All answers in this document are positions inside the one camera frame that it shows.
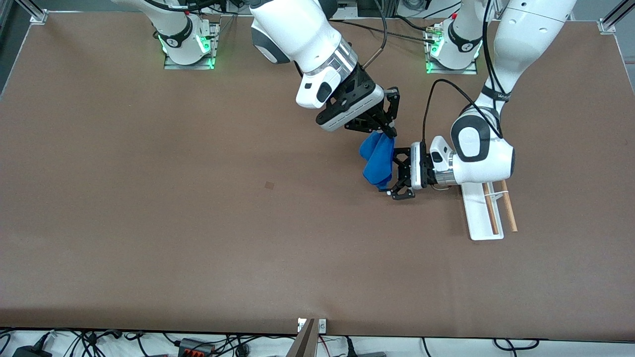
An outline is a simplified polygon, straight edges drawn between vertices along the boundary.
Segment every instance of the black strap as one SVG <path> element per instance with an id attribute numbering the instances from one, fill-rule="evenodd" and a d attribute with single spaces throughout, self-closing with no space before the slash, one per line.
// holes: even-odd
<path id="1" fill-rule="evenodd" d="M 159 36 L 161 36 L 161 39 L 163 40 L 165 44 L 167 44 L 168 46 L 172 48 L 179 48 L 181 47 L 181 44 L 183 43 L 183 41 L 185 41 L 188 37 L 190 37 L 194 26 L 192 25 L 191 18 L 186 17 L 186 19 L 187 19 L 187 25 L 185 25 L 185 28 L 183 29 L 183 31 L 179 32 L 178 34 L 175 34 L 172 36 L 165 36 L 164 34 L 159 34 Z"/>
<path id="2" fill-rule="evenodd" d="M 503 102 L 509 102 L 509 99 L 512 97 L 512 93 L 502 93 L 499 91 L 495 91 L 485 84 L 483 85 L 483 89 L 481 90 L 481 93 L 485 94 L 486 96 L 494 100 L 501 100 Z"/>
<path id="3" fill-rule="evenodd" d="M 463 53 L 470 52 L 481 42 L 481 39 L 483 38 L 481 36 L 472 41 L 468 41 L 462 38 L 461 36 L 457 35 L 456 32 L 454 32 L 454 22 L 450 23 L 450 26 L 448 27 L 448 35 L 450 35 L 450 40 L 452 40 L 452 42 L 457 45 L 458 51 Z"/>

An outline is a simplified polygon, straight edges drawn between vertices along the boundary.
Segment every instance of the red wire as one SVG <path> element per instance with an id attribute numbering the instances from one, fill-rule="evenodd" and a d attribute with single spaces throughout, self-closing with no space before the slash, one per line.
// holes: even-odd
<path id="1" fill-rule="evenodd" d="M 331 353 L 328 351 L 328 347 L 326 347 L 326 341 L 324 340 L 324 337 L 320 336 L 319 339 L 322 341 L 322 346 L 324 346 L 324 349 L 326 350 L 326 355 L 328 357 L 331 357 Z"/>

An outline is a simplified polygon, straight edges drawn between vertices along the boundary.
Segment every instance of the blue object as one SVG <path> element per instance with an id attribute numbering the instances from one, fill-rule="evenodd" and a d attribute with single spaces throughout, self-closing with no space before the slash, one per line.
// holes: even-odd
<path id="1" fill-rule="evenodd" d="M 392 180 L 394 148 L 395 139 L 377 131 L 373 131 L 359 147 L 359 155 L 368 161 L 364 168 L 364 177 L 378 189 L 387 189 L 388 183 Z"/>

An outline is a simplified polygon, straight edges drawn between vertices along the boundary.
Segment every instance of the brown table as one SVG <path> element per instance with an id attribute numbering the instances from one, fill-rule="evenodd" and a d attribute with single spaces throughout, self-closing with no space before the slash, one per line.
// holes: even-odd
<path id="1" fill-rule="evenodd" d="M 635 101 L 613 36 L 569 23 L 518 82 L 520 232 L 476 243 L 458 189 L 395 202 L 367 184 L 365 135 L 315 125 L 250 22 L 213 71 L 164 71 L 138 13 L 31 28 L 0 102 L 0 325 L 634 338 Z M 361 60 L 380 41 L 335 27 Z M 369 73 L 401 90 L 398 145 L 419 140 L 439 77 L 421 45 L 391 37 Z M 485 71 L 445 77 L 475 97 Z M 440 85 L 429 140 L 464 105 Z"/>

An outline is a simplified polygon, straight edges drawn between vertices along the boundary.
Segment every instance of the wooden stick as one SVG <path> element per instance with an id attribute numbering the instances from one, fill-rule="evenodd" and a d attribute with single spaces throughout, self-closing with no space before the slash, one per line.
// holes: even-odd
<path id="1" fill-rule="evenodd" d="M 507 181 L 500 182 L 503 187 L 503 200 L 505 201 L 505 210 L 507 211 L 507 219 L 509 219 L 509 225 L 512 227 L 512 232 L 518 232 L 518 226 L 516 225 L 516 218 L 514 217 L 514 210 L 512 209 L 512 200 L 509 199 L 509 190 L 507 190 Z"/>
<path id="2" fill-rule="evenodd" d="M 487 183 L 483 184 L 483 190 L 485 192 L 485 203 L 487 204 L 487 213 L 490 214 L 491 231 L 494 235 L 498 234 L 498 222 L 496 221 L 496 215 L 494 214 L 494 201 L 491 199 L 490 186 Z"/>

